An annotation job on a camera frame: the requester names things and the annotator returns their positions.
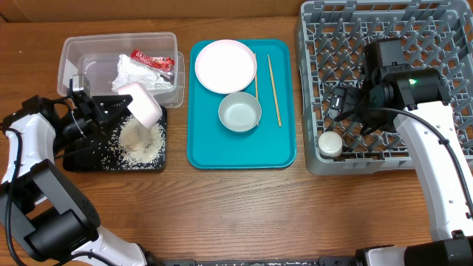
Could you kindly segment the small white rice plate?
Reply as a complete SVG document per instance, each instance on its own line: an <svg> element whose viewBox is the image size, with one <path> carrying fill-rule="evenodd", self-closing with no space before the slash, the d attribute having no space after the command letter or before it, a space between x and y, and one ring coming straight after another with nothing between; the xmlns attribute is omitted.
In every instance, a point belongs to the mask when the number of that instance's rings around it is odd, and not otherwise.
<svg viewBox="0 0 473 266"><path fill-rule="evenodd" d="M163 116L159 103L140 83L134 82L118 88L119 95L130 95L132 102L127 106L135 118L147 129Z"/></svg>

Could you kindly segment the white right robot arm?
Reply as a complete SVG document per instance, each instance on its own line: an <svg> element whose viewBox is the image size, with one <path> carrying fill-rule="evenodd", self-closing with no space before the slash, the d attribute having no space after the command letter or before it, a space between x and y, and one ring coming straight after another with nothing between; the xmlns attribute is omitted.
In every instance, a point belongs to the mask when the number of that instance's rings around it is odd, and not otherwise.
<svg viewBox="0 0 473 266"><path fill-rule="evenodd" d="M451 96L440 72L413 69L399 38L366 45L359 90L339 87L335 121L361 123L362 135L397 132L415 167L429 212L431 242L358 249L351 265L471 265L472 173L457 138Z"/></svg>

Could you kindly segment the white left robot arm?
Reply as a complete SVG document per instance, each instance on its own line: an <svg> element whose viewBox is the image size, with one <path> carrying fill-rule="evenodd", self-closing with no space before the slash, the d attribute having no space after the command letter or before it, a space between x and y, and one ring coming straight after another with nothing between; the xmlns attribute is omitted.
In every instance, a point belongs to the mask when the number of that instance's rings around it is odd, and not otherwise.
<svg viewBox="0 0 473 266"><path fill-rule="evenodd" d="M90 94L84 75L70 79L65 96L33 96L6 116L1 131L9 141L9 161L1 180L1 224L14 260L20 246L38 262L58 265L156 265L154 255L105 229L91 201L58 169L97 168L106 159L105 142L127 116L153 126L162 111L139 84L113 95Z"/></svg>

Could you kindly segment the red snack wrapper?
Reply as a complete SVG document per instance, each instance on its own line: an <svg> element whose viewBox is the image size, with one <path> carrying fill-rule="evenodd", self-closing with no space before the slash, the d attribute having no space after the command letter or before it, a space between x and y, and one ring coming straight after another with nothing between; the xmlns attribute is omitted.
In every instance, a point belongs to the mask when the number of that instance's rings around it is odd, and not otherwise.
<svg viewBox="0 0 473 266"><path fill-rule="evenodd" d="M154 57L144 54L140 50L134 50L130 54L134 61L158 72L160 75L171 77L174 75L175 61L171 57Z"/></svg>

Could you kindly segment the white cup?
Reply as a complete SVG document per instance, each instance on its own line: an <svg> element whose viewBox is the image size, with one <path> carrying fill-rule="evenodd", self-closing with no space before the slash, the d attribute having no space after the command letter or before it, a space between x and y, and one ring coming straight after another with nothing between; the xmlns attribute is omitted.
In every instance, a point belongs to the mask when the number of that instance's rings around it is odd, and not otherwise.
<svg viewBox="0 0 473 266"><path fill-rule="evenodd" d="M337 158L343 151L343 140L336 132L324 132L319 136L318 146L323 158Z"/></svg>

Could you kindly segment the grey bowl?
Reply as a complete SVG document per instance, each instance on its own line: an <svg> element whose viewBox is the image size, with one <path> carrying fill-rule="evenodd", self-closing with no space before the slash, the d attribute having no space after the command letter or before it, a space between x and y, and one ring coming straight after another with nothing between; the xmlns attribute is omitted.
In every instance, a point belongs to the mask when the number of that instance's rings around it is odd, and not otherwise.
<svg viewBox="0 0 473 266"><path fill-rule="evenodd" d="M218 108L221 124L233 132L248 132L259 124L262 107L247 92L235 92L225 96Z"/></svg>

